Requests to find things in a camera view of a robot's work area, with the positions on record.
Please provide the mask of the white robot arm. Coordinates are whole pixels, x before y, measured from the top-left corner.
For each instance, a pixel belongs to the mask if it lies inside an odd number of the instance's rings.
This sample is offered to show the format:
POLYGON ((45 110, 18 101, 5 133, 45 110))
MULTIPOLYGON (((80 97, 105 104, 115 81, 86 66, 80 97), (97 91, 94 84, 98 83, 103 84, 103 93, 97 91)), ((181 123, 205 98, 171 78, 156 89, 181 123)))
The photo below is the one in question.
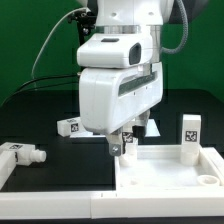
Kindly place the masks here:
POLYGON ((145 135, 163 95, 160 55, 176 54, 209 0, 87 0, 96 33, 77 51, 80 117, 113 156, 145 135))

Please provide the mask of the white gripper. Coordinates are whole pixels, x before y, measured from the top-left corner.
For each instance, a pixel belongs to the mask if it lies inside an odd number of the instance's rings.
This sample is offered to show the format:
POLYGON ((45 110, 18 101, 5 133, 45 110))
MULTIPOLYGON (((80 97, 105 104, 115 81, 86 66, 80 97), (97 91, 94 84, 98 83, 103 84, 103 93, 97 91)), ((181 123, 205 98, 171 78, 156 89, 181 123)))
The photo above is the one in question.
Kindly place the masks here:
POLYGON ((144 112, 161 101, 162 64, 150 62, 152 53, 152 37, 143 34, 95 34, 78 49, 81 121, 88 131, 113 132, 112 156, 125 153, 122 133, 114 131, 136 117, 133 135, 143 139, 149 120, 144 112))

